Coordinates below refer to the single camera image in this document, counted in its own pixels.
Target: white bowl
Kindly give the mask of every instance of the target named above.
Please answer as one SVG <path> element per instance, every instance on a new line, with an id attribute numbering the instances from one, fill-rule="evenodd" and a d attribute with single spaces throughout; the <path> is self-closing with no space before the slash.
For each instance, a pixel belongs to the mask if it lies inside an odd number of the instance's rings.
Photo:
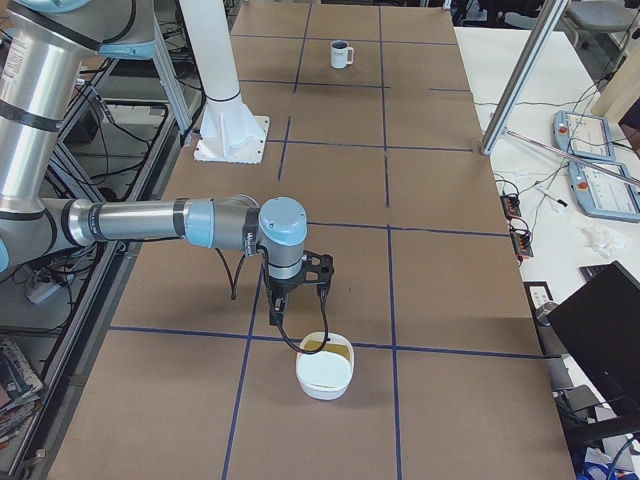
<path id="1" fill-rule="evenodd" d="M 324 332 L 310 333 L 302 339 L 300 348 L 308 348 L 305 345 L 309 341 L 321 343 L 323 339 Z M 346 347 L 347 352 L 328 351 L 327 348 L 332 345 Z M 302 390 L 310 397 L 333 400 L 347 390 L 353 377 L 354 363 L 353 346 L 349 340 L 337 333 L 330 333 L 324 350 L 313 355 L 297 355 L 296 376 Z"/>

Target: white desk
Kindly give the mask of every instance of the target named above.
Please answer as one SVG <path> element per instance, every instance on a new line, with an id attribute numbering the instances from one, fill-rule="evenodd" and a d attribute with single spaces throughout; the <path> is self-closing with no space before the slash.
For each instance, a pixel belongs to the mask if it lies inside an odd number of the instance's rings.
<path id="1" fill-rule="evenodd" d="M 487 128 L 496 107 L 479 104 L 497 103 L 500 100 L 528 35 L 527 31 L 456 28 L 456 36 L 483 130 Z M 552 34 L 538 60 L 518 103 L 575 102 L 592 84 L 565 34 L 556 32 Z M 508 128 L 547 145 L 554 145 L 552 120 L 555 113 L 558 110 L 572 110 L 574 107 L 577 112 L 590 113 L 590 107 L 597 95 L 587 95 L 586 99 L 577 105 L 563 107 L 520 104 L 514 109 Z M 613 124 L 610 127 L 615 139 L 624 138 L 618 125 Z M 631 175 L 640 177 L 640 161 L 633 152 L 616 147 L 615 154 L 619 162 L 629 167 Z M 521 190 L 530 187 L 536 180 L 546 178 L 558 168 L 561 161 L 557 155 L 508 136 L 498 141 L 491 155 L 494 172 L 514 182 Z M 558 211 L 557 204 L 544 198 L 535 189 L 523 193 L 520 197 L 523 218 L 532 228 L 536 209 L 542 200 L 533 236 L 534 258 L 525 260 L 520 268 L 524 281 L 546 281 L 554 300 L 562 302 L 584 285 L 585 281 L 578 270 L 578 267 L 583 265 L 619 260 L 636 278 L 640 278 L 638 224 L 585 216 L 573 198 L 566 169 L 561 171 L 549 186 L 549 190 L 565 200 L 568 207 Z M 625 246 L 613 250 L 613 254 L 605 258 L 589 246 L 589 238 L 584 233 L 584 227 L 610 228 L 624 239 Z M 566 363 L 574 384 L 591 386 L 571 358 L 567 359 Z M 634 463 L 636 471 L 640 471 L 640 461 L 634 458 Z"/>

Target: brown liquid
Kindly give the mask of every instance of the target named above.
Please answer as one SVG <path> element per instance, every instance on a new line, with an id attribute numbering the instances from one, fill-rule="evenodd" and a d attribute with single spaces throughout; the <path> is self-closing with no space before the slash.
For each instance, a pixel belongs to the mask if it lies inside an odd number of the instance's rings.
<path id="1" fill-rule="evenodd" d="M 322 345 L 322 342 L 318 342 L 317 340 L 308 340 L 307 343 L 305 343 L 302 348 L 304 348 L 305 350 L 315 350 L 320 345 Z M 324 346 L 323 351 L 337 353 L 341 357 L 344 357 L 348 361 L 351 361 L 349 356 L 349 349 L 345 345 L 338 345 L 338 344 L 329 342 Z"/>

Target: power strip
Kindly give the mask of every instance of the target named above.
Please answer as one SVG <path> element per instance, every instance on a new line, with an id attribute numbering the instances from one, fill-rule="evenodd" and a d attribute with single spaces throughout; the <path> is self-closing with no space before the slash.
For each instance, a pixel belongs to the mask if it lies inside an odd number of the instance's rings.
<path id="1" fill-rule="evenodd" d="M 511 243 L 513 243 L 513 249 L 516 252 L 516 257 L 519 260 L 526 260 L 533 257 L 533 250 L 531 249 L 531 242 L 526 235 L 511 231 Z"/>
<path id="2" fill-rule="evenodd" d="M 502 204 L 502 211 L 507 220 L 520 218 L 522 216 L 518 197 L 514 197 L 513 195 L 500 195 L 500 203 Z"/>
<path id="3" fill-rule="evenodd" d="M 33 282 L 29 281 L 25 284 L 24 295 L 27 297 L 33 304 L 39 304 L 44 302 L 51 295 L 56 293 L 58 290 L 62 288 L 62 286 L 66 283 L 71 283 L 73 281 L 74 275 L 69 273 L 66 275 L 67 279 L 63 278 L 54 279 L 47 278 L 42 280 L 34 279 Z"/>

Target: metal pole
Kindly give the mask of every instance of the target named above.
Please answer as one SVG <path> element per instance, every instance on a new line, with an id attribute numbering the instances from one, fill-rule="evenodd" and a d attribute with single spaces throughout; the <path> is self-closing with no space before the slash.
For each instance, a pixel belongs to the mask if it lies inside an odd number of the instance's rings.
<path id="1" fill-rule="evenodd" d="M 533 70 L 536 60 L 542 53 L 547 39 L 553 32 L 568 3 L 569 0 L 547 0 L 544 3 L 538 22 L 529 35 L 529 39 L 498 103 L 496 112 L 489 122 L 487 132 L 482 139 L 480 151 L 484 155 L 491 155 L 493 147 L 495 147 L 498 138 L 503 133 L 504 126 L 524 88 L 527 78 Z"/>
<path id="2" fill-rule="evenodd" d="M 510 135 L 514 138 L 518 138 L 520 140 L 524 140 L 527 143 L 530 143 L 531 145 L 535 145 L 536 147 L 540 147 L 543 148 L 545 150 L 548 150 L 550 152 L 556 153 L 558 155 L 561 155 L 565 158 L 569 158 L 571 160 L 573 160 L 574 162 L 582 165 L 583 167 L 587 167 L 587 168 L 592 168 L 594 170 L 598 170 L 599 172 L 602 172 L 606 175 L 609 175 L 610 177 L 614 177 L 617 178 L 618 180 L 620 180 L 621 182 L 624 182 L 628 185 L 633 185 L 634 187 L 640 187 L 640 180 L 637 180 L 633 177 L 625 177 L 623 175 L 620 175 L 616 172 L 612 172 L 610 170 L 607 170 L 606 168 L 602 168 L 599 165 L 589 162 L 587 160 L 584 160 L 580 157 L 576 157 L 575 155 L 572 155 L 568 152 L 565 152 L 563 150 L 560 150 L 559 148 L 555 148 L 555 147 L 551 147 L 549 145 L 545 145 L 544 143 L 538 142 L 537 140 L 534 140 L 533 138 L 529 138 L 529 137 L 525 137 L 524 135 L 520 135 L 519 133 L 516 132 L 512 132 L 509 129 L 504 130 L 504 133 L 506 133 L 507 135 Z"/>
<path id="3" fill-rule="evenodd" d="M 171 63 L 171 57 L 167 51 L 167 46 L 164 43 L 162 37 L 162 30 L 158 25 L 158 20 L 153 18 L 153 27 L 156 37 L 156 51 L 153 55 L 153 63 L 158 70 L 160 76 L 160 82 L 167 93 L 167 98 L 173 109 L 173 115 L 178 122 L 178 128 L 181 134 L 185 134 L 191 124 L 191 115 L 189 114 L 189 107 L 182 95 L 182 89 L 180 83 L 176 77 L 176 71 L 173 69 L 173 63 Z"/>

